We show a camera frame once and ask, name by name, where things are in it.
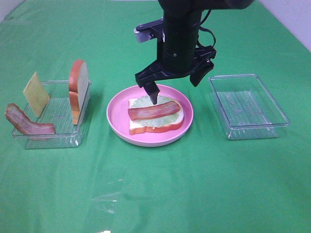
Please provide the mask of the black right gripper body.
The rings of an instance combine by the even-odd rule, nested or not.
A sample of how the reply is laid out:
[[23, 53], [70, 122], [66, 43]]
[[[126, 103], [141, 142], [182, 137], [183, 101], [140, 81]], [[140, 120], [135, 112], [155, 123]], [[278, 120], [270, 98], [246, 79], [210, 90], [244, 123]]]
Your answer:
[[164, 42], [158, 42], [156, 60], [135, 74], [136, 82], [139, 87], [143, 87], [148, 82], [184, 78], [190, 76], [201, 63], [215, 56], [216, 50], [212, 46], [197, 47], [178, 54], [175, 51], [167, 53]]

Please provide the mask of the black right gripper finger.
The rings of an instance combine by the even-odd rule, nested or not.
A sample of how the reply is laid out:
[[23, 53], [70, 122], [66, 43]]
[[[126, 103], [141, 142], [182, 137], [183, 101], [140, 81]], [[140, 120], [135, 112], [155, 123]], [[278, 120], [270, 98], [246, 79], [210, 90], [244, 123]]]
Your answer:
[[214, 64], [212, 61], [207, 60], [201, 63], [195, 70], [190, 74], [190, 82], [194, 87], [197, 87], [204, 76], [213, 70]]
[[157, 104], [157, 96], [159, 94], [159, 88], [155, 82], [148, 82], [143, 86], [145, 92], [150, 97], [150, 100], [153, 105]]

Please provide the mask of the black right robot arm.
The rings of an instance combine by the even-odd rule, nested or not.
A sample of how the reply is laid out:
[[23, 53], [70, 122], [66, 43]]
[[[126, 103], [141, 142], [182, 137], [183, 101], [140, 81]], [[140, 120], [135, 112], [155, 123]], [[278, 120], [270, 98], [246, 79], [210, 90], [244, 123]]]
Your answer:
[[197, 86], [210, 72], [216, 56], [214, 46], [203, 46], [199, 42], [199, 31], [209, 32], [202, 27], [207, 10], [245, 9], [251, 0], [161, 0], [163, 18], [141, 24], [134, 29], [139, 43], [156, 39], [156, 60], [135, 74], [136, 83], [144, 88], [152, 104], [157, 103], [159, 88], [157, 81], [189, 76]]

